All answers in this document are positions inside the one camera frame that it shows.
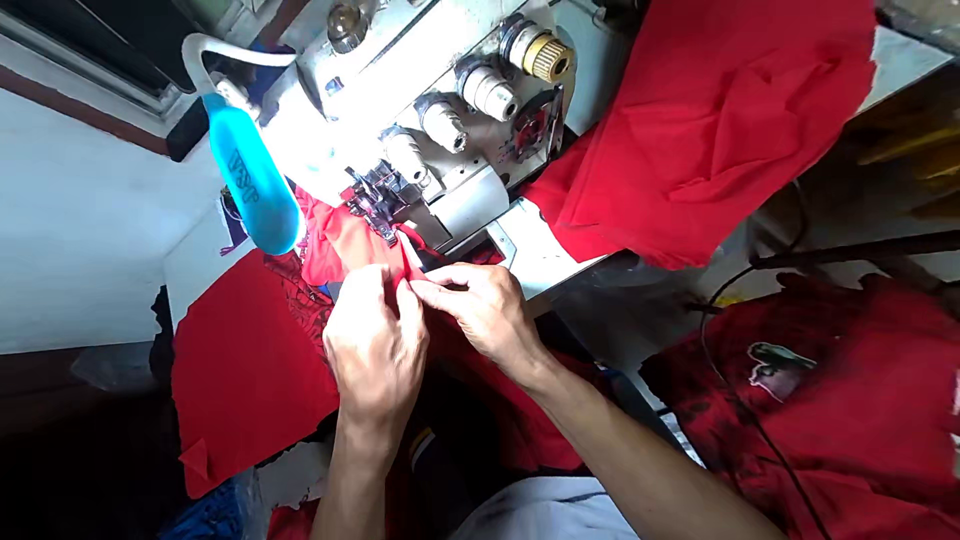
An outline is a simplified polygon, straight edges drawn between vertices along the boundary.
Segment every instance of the wrist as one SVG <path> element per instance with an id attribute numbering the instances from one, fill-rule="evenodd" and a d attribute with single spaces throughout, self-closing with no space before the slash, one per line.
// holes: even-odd
<path id="1" fill-rule="evenodd" d="M 508 375 L 531 396 L 549 391 L 555 385 L 557 376 L 566 370 L 539 342 L 525 349 L 511 365 L 516 369 Z"/>
<path id="2" fill-rule="evenodd" d="M 337 419 L 334 449 L 342 449 L 343 456 L 371 467 L 382 468 L 384 473 L 393 464 L 398 441 L 394 440 L 391 430 L 362 422 L 353 421 L 341 410 Z"/>

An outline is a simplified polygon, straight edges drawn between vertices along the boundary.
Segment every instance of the forearm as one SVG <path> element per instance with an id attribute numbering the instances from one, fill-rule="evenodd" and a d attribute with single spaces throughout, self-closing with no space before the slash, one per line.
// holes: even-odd
<path id="1" fill-rule="evenodd" d="M 381 540 L 384 486 L 394 452 L 361 440 L 338 423 L 326 495 L 317 507 L 311 540 Z"/>
<path id="2" fill-rule="evenodd" d="M 756 509 L 545 350 L 522 384 L 644 540 L 783 538 Z"/>

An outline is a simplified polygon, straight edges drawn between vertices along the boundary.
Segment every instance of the gold gear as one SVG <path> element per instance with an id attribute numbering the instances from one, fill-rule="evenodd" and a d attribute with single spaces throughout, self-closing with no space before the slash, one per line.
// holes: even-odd
<path id="1" fill-rule="evenodd" d="M 573 49 L 552 34 L 534 39 L 523 55 L 523 70 L 547 83 L 555 83 L 573 63 Z"/>

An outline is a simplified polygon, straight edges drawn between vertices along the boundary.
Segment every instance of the white wall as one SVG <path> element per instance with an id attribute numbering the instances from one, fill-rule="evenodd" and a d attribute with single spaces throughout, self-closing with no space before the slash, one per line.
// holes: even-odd
<path id="1" fill-rule="evenodd" d="M 220 248 L 230 245 L 230 234 L 218 206 L 210 205 L 204 217 L 163 260 L 174 328 L 190 305 L 254 247 L 247 238 L 225 257 L 220 256 Z"/>
<path id="2" fill-rule="evenodd" d="M 162 261 L 223 181 L 0 90 L 0 354 L 153 339 Z"/>

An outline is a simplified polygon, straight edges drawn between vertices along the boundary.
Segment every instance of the left hand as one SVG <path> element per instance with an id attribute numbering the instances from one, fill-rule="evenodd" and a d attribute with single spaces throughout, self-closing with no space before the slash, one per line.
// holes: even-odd
<path id="1" fill-rule="evenodd" d="M 389 280 L 382 264 L 347 275 L 324 348 L 340 389 L 337 436 L 353 452 L 393 461 L 420 392 L 429 336 L 406 280 L 396 289 L 399 318 L 384 303 Z"/>

